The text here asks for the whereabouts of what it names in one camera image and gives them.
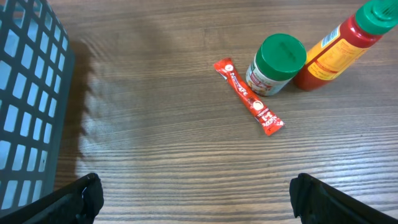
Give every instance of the dark gray plastic basket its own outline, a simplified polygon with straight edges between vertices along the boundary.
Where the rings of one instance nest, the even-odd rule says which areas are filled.
[[[67,32],[45,0],[1,3],[3,217],[53,190],[75,56]]]

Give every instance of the wood grain surface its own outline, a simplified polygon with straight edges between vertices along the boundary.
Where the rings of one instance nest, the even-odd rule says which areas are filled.
[[[213,64],[262,41],[307,50],[358,0],[50,0],[76,53],[55,188],[102,179],[95,223],[300,223],[301,172],[398,218],[398,29],[333,83],[263,98],[267,137]]]

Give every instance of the red squeeze bottle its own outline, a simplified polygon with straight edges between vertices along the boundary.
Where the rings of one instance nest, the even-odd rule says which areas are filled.
[[[367,2],[316,46],[293,82],[311,91],[330,83],[398,23],[398,0]]]

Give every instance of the red snack stick packet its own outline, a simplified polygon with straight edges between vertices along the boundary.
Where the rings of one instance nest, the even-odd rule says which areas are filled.
[[[246,108],[260,122],[268,136],[283,127],[284,122],[262,103],[259,97],[245,84],[230,58],[215,63],[214,68],[235,90]]]

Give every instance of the green bottle cap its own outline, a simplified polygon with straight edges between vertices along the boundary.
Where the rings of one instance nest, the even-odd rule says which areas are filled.
[[[304,66],[307,53],[303,44],[288,34],[269,36],[257,51],[257,67],[267,78],[285,81]]]
[[[369,1],[356,12],[355,19],[368,34],[385,34],[398,24],[398,0]]]

